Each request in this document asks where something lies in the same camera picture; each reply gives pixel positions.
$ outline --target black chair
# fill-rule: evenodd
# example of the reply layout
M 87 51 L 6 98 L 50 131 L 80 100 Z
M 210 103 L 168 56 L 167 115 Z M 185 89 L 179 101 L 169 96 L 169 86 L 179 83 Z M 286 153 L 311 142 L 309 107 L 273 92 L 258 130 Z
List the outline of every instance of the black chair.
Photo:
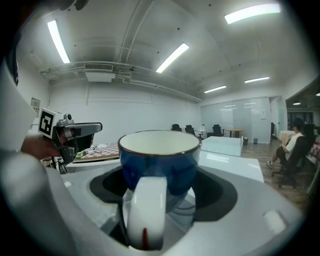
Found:
M 282 187 L 285 179 L 287 178 L 289 178 L 289 180 L 292 182 L 293 188 L 296 188 L 297 182 L 295 176 L 302 169 L 306 155 L 310 151 L 311 147 L 311 141 L 306 136 L 300 136 L 297 138 L 292 154 L 290 155 L 287 163 L 283 164 L 280 162 L 280 164 L 282 164 L 280 171 L 273 171 L 271 173 L 271 177 L 273 177 L 275 174 L 283 176 L 278 185 L 279 188 Z
M 182 132 L 182 128 L 180 128 L 179 124 L 173 124 L 171 131 L 178 131 L 178 132 Z
M 192 135 L 196 136 L 195 129 L 193 129 L 193 127 L 191 125 L 186 125 L 185 126 L 185 132 L 188 133 L 188 134 L 192 134 Z M 199 138 L 201 140 L 203 140 L 203 138 L 201 136 L 202 136 L 202 134 L 199 134 Z
M 213 129 L 213 133 L 209 132 L 210 136 L 222 137 L 225 135 L 225 129 L 222 129 L 222 133 L 221 133 L 221 126 L 219 124 L 214 124 L 212 129 Z
M 272 137 L 272 134 L 275 133 L 275 127 L 276 127 L 276 125 L 272 122 L 271 123 L 271 137 Z

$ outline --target chessboard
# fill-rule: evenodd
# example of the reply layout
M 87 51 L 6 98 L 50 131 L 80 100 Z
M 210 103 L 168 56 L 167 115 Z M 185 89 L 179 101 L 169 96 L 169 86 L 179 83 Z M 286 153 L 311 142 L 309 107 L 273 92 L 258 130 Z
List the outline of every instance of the chessboard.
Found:
M 93 154 L 85 154 L 82 157 L 76 157 L 73 162 L 87 162 L 96 160 L 107 160 L 119 157 L 119 148 L 117 142 L 107 143 L 104 146 L 94 146 Z

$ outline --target wooden floor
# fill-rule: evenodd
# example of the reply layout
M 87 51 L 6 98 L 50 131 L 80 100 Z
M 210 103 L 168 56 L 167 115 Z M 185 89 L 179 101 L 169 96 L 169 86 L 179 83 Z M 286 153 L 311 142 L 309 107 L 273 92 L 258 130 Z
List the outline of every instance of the wooden floor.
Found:
M 272 139 L 269 145 L 255 145 L 253 143 L 248 143 L 248 145 L 243 146 L 241 157 L 258 159 L 264 178 L 264 183 L 278 191 L 281 195 L 283 195 L 285 198 L 291 201 L 297 208 L 299 208 L 302 212 L 305 213 L 309 205 L 307 188 L 310 185 L 313 178 L 313 167 L 308 161 L 306 161 L 304 168 L 301 170 L 300 173 L 296 175 L 296 188 L 293 188 L 289 184 L 283 185 L 281 188 L 279 188 L 278 184 L 281 180 L 281 176 L 275 175 L 274 177 L 271 177 L 271 173 L 272 171 L 280 170 L 280 162 L 279 160 L 277 160 L 274 163 L 272 170 L 266 165 L 266 162 L 271 160 L 272 155 L 276 152 L 280 144 L 281 142 L 276 139 Z

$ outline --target ceiling pipe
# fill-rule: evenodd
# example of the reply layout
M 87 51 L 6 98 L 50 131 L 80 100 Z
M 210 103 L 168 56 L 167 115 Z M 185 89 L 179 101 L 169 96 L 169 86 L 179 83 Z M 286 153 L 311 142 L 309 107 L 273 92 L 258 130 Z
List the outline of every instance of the ceiling pipe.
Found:
M 175 89 L 171 89 L 171 88 L 166 87 L 166 86 L 163 86 L 163 85 L 159 85 L 159 84 L 157 84 L 157 83 L 146 82 L 146 81 L 135 80 L 135 79 L 131 79 L 130 81 L 131 81 L 131 82 L 134 82 L 134 83 L 146 84 L 146 85 L 150 85 L 150 86 L 158 86 L 158 90 L 160 90 L 160 89 L 165 89 L 165 90 L 168 90 L 168 91 L 170 91 L 170 92 L 179 94 L 179 95 L 181 95 L 181 96 L 184 96 L 184 97 L 187 97 L 187 98 L 191 98 L 191 99 L 193 99 L 193 100 L 197 100 L 197 101 L 200 101 L 200 102 L 203 101 L 202 99 L 197 98 L 197 97 L 195 97 L 195 96 L 186 94 L 186 93 L 184 93 L 184 92 L 181 92 L 181 91 L 178 91 L 178 90 L 175 90 Z
M 168 77 L 168 78 L 171 78 L 173 80 L 176 80 L 176 81 L 179 81 L 187 86 L 189 86 L 191 89 L 193 89 L 195 92 L 198 92 L 198 89 L 196 86 L 194 86 L 193 84 L 191 83 L 187 83 L 185 81 L 182 81 L 178 78 L 175 78 L 171 75 L 167 75 L 167 74 L 164 74 L 164 73 L 156 73 L 155 70 L 152 70 L 152 69 L 149 69 L 149 68 L 146 68 L 146 67 L 142 67 L 142 66 L 136 66 L 136 65 L 132 65 L 132 64 L 126 64 L 126 63 L 121 63 L 121 62 L 114 62 L 114 61 L 93 61 L 93 60 L 90 60 L 90 61 L 78 61 L 78 62 L 73 62 L 72 65 L 76 65 L 76 64 L 85 64 L 85 63 L 101 63 L 101 64 L 113 64 L 113 65 L 119 65 L 119 66 L 127 66 L 127 67 L 132 67 L 134 66 L 135 68 L 137 69 L 142 69 L 142 70 L 146 70 L 146 71 L 149 71 L 149 72 L 153 72 L 156 76 L 165 76 L 165 77 Z M 61 64 L 61 65 L 56 65 L 56 66 L 53 66 L 52 68 L 58 68 L 58 67 L 69 67 L 71 64 Z
M 133 38 L 132 38 L 132 40 L 131 40 L 131 44 L 130 44 L 130 47 L 129 47 L 128 54 L 126 55 L 125 63 L 128 62 L 128 59 L 129 59 L 129 56 L 130 56 L 130 52 L 131 52 L 132 46 L 134 45 L 134 43 L 135 43 L 135 41 L 136 41 L 136 37 L 137 37 L 137 35 L 138 35 L 138 32 L 139 32 L 142 24 L 144 23 L 146 17 L 148 16 L 150 10 L 152 9 L 152 6 L 154 6 L 155 2 L 156 2 L 155 0 L 152 0 L 151 4 L 149 5 L 148 9 L 145 11 L 142 19 L 140 20 L 140 23 L 139 23 L 138 27 L 137 27 L 136 30 L 135 30 L 135 33 L 134 33 Z
M 126 75 L 116 75 L 115 77 L 122 79 L 122 81 L 124 81 L 124 79 L 129 79 L 129 82 L 124 82 L 125 84 L 133 84 L 133 85 L 137 85 L 137 86 L 148 87 L 148 88 L 152 88 L 154 90 L 159 90 L 159 91 L 163 91 L 163 92 L 166 92 L 166 93 L 169 93 L 169 94 L 180 96 L 180 97 L 185 98 L 185 99 L 194 100 L 194 101 L 197 101 L 197 102 L 202 102 L 202 100 L 199 99 L 199 98 L 196 98 L 194 96 L 185 94 L 183 92 L 179 92 L 179 91 L 170 89 L 168 87 L 165 87 L 165 86 L 162 86 L 162 85 L 159 85 L 159 84 L 156 84 L 156 83 L 148 83 L 148 82 L 144 82 L 144 81 L 140 81 L 140 80 L 132 80 L 132 79 L 130 79 L 129 76 L 126 76 Z
M 130 28 L 130 26 L 131 26 L 131 23 L 132 23 L 132 21 L 133 21 L 133 19 L 134 19 L 134 16 L 135 16 L 135 14 L 136 14 L 136 11 L 138 10 L 141 2 L 142 2 L 142 0 L 140 0 L 139 3 L 135 6 L 134 11 L 133 11 L 133 13 L 132 13 L 132 15 L 131 15 L 129 24 L 128 24 L 128 26 L 126 27 L 125 34 L 124 34 L 124 38 L 123 38 L 122 45 L 121 45 L 121 49 L 120 49 L 120 55 L 119 55 L 119 61 L 120 61 L 120 62 L 121 62 L 122 51 L 123 51 L 123 48 L 124 48 L 124 46 L 125 46 L 125 42 L 126 42 L 126 39 L 127 39 L 127 35 L 128 35 L 129 28 Z

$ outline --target trash can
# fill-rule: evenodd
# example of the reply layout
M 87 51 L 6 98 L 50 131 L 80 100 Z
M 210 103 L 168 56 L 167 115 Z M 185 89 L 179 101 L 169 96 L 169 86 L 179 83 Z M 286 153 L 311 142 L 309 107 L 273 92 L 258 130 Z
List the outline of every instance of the trash can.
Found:
M 243 145 L 248 145 L 248 138 L 247 137 L 243 138 Z

